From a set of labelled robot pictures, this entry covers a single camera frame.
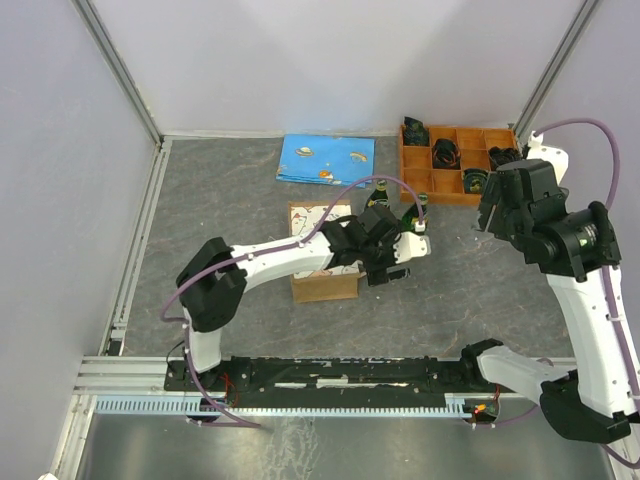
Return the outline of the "burlap canvas tote bag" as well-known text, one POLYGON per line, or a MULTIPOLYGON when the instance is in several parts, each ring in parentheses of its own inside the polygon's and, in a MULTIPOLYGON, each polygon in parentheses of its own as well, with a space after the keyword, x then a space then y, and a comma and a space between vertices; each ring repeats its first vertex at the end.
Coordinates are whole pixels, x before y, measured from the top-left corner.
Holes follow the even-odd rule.
MULTIPOLYGON (((290 234, 305 236, 311 232, 328 206, 319 202, 289 202, 290 234)), ((291 276, 295 303, 343 300, 358 297, 359 264, 330 270, 303 271, 291 276)))

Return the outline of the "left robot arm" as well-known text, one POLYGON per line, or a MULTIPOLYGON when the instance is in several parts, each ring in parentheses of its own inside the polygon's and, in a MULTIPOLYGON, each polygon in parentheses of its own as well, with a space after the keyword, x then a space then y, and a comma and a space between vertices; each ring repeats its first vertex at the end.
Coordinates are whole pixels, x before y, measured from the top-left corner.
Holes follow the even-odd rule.
POLYGON ((396 267, 428 252, 421 235, 405 230, 381 206, 358 216, 324 219, 306 235, 258 245, 209 240, 176 280, 187 320, 187 379, 201 390, 219 383, 222 329, 246 292, 296 273, 356 262, 364 267, 368 284, 376 286, 404 277, 406 271, 396 267))

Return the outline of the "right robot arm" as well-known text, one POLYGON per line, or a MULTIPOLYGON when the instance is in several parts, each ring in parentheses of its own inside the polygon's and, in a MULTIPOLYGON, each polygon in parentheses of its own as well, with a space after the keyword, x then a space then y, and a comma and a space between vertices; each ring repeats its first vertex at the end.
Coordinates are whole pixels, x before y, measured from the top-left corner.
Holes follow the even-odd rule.
POLYGON ((639 420, 639 360, 627 337, 621 254, 608 210, 566 209, 553 165, 541 159, 488 176, 478 226, 538 266, 560 305, 576 366, 552 367, 488 339, 466 346, 458 368, 467 389, 498 384, 536 403, 563 438, 609 445, 639 420))

